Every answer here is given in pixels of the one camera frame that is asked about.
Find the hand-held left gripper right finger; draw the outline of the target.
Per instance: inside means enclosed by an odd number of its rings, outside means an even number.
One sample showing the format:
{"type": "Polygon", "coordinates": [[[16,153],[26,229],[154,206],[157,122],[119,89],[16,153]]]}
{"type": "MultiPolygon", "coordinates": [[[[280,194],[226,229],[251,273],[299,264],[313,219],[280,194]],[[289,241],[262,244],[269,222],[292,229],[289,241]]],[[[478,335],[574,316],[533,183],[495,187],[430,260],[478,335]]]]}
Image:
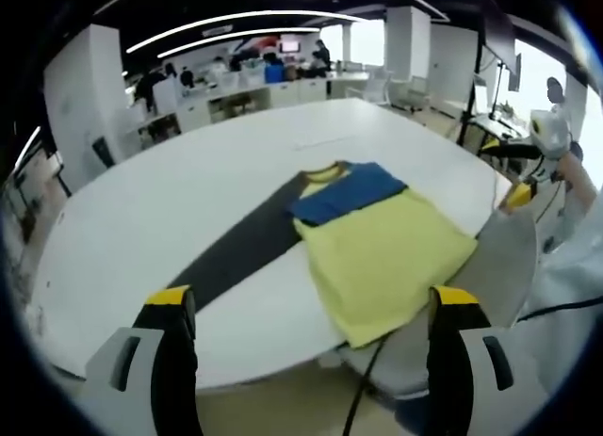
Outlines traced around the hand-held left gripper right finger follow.
{"type": "Polygon", "coordinates": [[[427,435],[516,435],[546,404],[534,359],[469,292],[430,290],[427,435]]]}

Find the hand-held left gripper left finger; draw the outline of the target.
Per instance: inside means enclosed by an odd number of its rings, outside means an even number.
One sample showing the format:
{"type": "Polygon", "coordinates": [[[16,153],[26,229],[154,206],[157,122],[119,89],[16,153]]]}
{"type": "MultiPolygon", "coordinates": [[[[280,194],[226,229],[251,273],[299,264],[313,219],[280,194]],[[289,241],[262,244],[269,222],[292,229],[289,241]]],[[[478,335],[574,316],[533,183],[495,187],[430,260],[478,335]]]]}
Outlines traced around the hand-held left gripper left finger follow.
{"type": "Polygon", "coordinates": [[[104,435],[201,435],[195,402],[198,368],[190,287],[144,302],[87,362],[83,412],[104,435]]]}

